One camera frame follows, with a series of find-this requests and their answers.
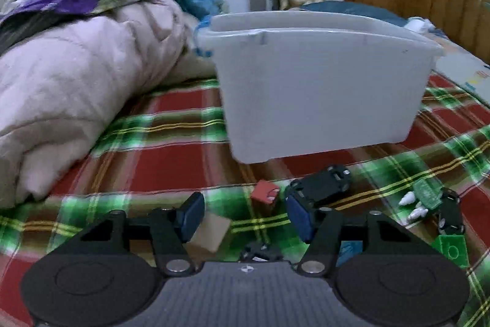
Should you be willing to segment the red toy block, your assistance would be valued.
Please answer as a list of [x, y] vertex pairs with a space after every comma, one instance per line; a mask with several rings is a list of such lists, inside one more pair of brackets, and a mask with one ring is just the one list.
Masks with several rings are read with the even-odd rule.
[[251, 199], [257, 203], [273, 205], [277, 200], [280, 190], [280, 187], [275, 183], [260, 180], [252, 190]]

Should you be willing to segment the green toy block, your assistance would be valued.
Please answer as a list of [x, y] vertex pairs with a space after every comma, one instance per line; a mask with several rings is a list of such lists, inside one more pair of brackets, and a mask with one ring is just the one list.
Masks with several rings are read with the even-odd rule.
[[443, 186], [433, 179], [418, 179], [412, 189], [421, 205], [430, 211], [434, 211], [442, 203]]

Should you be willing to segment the blue bin latch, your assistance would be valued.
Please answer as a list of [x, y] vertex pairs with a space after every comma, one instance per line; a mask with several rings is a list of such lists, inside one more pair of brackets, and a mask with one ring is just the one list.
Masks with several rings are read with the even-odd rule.
[[203, 30], [210, 26], [211, 18], [212, 18], [211, 16], [206, 16], [205, 18], [203, 18], [202, 21], [200, 21], [197, 24], [197, 27], [195, 27], [194, 29], [194, 33], [193, 33], [194, 44], [195, 44], [194, 51], [196, 55], [199, 57], [210, 58], [213, 54], [210, 50], [203, 47], [203, 43], [202, 43]]

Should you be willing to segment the dark toy car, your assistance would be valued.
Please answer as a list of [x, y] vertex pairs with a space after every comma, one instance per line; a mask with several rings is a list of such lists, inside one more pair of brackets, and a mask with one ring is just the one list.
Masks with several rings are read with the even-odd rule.
[[352, 175], [342, 164], [333, 164], [295, 179], [285, 189], [285, 198], [299, 197], [314, 208], [334, 203], [352, 191]]

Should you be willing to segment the pink quilted duvet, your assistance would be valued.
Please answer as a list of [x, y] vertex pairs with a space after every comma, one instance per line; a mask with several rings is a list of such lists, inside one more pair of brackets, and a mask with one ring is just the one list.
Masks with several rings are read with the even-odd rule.
[[125, 102], [214, 76], [195, 54], [198, 19], [143, 0], [41, 32], [1, 57], [1, 206], [44, 198]]

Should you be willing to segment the wooden toy cube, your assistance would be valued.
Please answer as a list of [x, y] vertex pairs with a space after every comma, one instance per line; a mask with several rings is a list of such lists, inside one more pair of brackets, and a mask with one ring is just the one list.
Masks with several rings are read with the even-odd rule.
[[184, 246], [189, 252], [214, 255], [227, 237], [232, 221], [212, 212], [205, 212], [191, 240]]

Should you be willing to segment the white plastic storage bin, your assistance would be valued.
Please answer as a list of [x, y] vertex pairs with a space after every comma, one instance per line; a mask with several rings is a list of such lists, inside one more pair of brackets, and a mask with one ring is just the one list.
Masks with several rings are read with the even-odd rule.
[[370, 17], [235, 13], [202, 33], [241, 163], [399, 143], [443, 48]]

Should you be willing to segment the green square toy brick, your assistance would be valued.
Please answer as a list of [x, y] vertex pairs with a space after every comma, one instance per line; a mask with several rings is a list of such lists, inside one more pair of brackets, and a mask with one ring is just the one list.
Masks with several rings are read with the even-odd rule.
[[464, 235], [439, 235], [432, 247], [462, 269], [469, 267], [469, 254]]

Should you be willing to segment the overturned black toy car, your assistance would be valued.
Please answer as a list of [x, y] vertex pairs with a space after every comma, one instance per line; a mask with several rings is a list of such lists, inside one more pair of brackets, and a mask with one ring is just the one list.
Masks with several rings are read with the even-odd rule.
[[443, 188], [440, 201], [441, 203], [437, 208], [439, 233], [442, 235], [463, 235], [465, 226], [460, 210], [460, 197], [457, 192]]

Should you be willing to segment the red green plaid bedsheet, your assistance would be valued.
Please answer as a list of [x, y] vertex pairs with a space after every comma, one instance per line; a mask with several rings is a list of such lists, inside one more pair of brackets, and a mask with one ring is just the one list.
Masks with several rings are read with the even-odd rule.
[[409, 137], [398, 144], [241, 164], [231, 155], [218, 82], [159, 88], [129, 101], [91, 154], [76, 163], [49, 197], [1, 213], [1, 323], [29, 326], [19, 293], [25, 270], [113, 209], [129, 216], [182, 203], [202, 192], [210, 212], [231, 226], [218, 255], [235, 260], [250, 241], [271, 243], [288, 260], [305, 245], [283, 206], [262, 214], [251, 203], [257, 182], [280, 187], [342, 163], [354, 185], [336, 203], [344, 213], [379, 209], [399, 222], [399, 199], [422, 179], [461, 197], [470, 266], [469, 302], [459, 324], [489, 323], [489, 108], [442, 75], [431, 75]]

